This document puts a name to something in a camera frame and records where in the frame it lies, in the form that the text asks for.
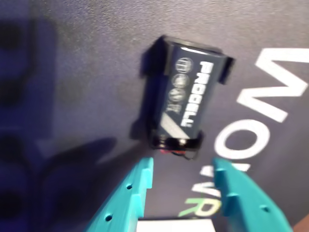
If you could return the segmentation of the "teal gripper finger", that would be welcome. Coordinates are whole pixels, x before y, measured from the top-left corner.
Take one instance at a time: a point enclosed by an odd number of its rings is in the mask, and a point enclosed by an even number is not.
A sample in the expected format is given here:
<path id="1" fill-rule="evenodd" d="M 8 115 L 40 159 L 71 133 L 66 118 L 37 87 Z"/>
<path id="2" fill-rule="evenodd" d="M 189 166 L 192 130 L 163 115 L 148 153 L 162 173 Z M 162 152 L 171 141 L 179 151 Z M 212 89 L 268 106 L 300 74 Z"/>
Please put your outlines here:
<path id="1" fill-rule="evenodd" d="M 221 158 L 214 158 L 212 164 L 229 232 L 293 230 L 281 209 L 245 172 Z"/>
<path id="2" fill-rule="evenodd" d="M 142 158 L 109 195 L 86 232 L 134 232 L 144 217 L 147 190 L 153 186 L 154 159 Z"/>

